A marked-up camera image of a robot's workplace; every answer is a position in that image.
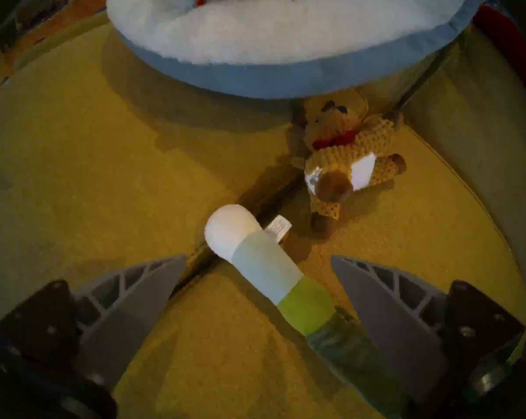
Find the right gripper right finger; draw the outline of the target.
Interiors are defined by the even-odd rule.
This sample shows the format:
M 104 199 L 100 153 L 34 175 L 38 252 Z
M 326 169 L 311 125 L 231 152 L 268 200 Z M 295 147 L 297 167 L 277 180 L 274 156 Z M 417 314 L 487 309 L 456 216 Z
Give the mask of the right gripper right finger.
M 464 280 L 443 292 L 393 267 L 341 255 L 331 267 L 361 325 L 416 407 L 464 407 L 505 362 L 526 327 Z

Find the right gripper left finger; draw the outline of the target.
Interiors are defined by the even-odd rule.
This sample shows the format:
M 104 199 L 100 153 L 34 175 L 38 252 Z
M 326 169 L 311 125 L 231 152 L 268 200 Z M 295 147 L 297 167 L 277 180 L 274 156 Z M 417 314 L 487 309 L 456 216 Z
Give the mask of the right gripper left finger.
M 55 279 L 6 314 L 0 334 L 23 357 L 114 388 L 185 269 L 178 254 L 99 275 L 77 292 Z

